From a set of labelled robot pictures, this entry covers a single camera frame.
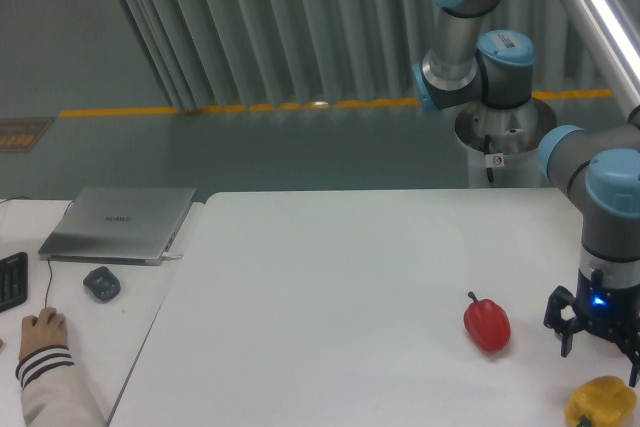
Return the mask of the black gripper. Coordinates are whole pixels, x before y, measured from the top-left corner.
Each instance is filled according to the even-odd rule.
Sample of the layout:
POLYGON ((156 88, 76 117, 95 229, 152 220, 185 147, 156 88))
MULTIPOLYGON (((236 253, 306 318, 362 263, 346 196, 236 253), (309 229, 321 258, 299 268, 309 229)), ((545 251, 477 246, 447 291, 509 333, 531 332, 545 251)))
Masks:
POLYGON ((639 286, 606 288, 604 275, 596 275, 596 283, 578 274, 576 297, 558 286, 550 294, 543 319, 561 342, 561 356, 567 357, 573 337, 584 329, 592 335, 619 344, 631 363, 628 385, 639 382, 639 286))

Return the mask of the white striped sleeve forearm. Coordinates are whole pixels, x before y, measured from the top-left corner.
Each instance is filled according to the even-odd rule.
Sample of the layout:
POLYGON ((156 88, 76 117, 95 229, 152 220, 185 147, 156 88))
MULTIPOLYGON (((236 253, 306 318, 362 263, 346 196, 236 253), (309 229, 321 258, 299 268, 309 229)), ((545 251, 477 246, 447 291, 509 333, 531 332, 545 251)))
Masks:
POLYGON ((67 346, 41 347, 15 371, 26 426, 105 426, 94 395, 67 346))

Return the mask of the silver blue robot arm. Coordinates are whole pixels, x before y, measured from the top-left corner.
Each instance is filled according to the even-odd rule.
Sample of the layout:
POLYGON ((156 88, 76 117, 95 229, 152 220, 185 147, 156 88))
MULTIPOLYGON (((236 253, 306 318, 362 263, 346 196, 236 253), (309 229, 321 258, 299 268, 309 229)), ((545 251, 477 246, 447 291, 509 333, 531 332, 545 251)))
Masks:
MULTIPOLYGON (((428 110, 474 103, 504 122, 519 114, 523 131, 539 123, 531 98, 533 49, 516 32, 481 32, 500 0, 432 0, 441 10, 435 40, 414 68, 428 110)), ((549 297, 546 327, 563 354, 586 331, 639 361, 639 29, 622 0, 559 0, 626 117, 623 126, 590 134, 550 130, 538 146, 545 177, 583 218, 577 289, 549 297)))

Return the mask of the person's right hand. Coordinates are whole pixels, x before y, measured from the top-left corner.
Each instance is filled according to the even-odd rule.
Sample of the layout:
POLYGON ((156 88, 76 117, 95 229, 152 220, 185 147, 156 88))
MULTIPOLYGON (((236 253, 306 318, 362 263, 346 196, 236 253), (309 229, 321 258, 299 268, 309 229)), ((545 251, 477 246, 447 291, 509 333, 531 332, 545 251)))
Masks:
POLYGON ((52 346, 66 346, 68 330, 55 325, 56 308, 45 307, 40 313, 25 316, 21 321, 21 344, 18 360, 22 362, 29 355, 52 346))

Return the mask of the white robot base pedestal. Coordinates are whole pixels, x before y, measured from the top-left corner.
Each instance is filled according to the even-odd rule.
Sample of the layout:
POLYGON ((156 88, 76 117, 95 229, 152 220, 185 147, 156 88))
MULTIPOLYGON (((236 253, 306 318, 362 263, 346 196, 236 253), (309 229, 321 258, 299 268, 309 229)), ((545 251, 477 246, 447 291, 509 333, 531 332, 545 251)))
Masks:
POLYGON ((553 109, 535 98, 505 110, 480 102, 465 106, 456 117, 454 128, 467 153, 469 186, 541 187, 544 180, 537 163, 537 148, 556 126, 553 109))

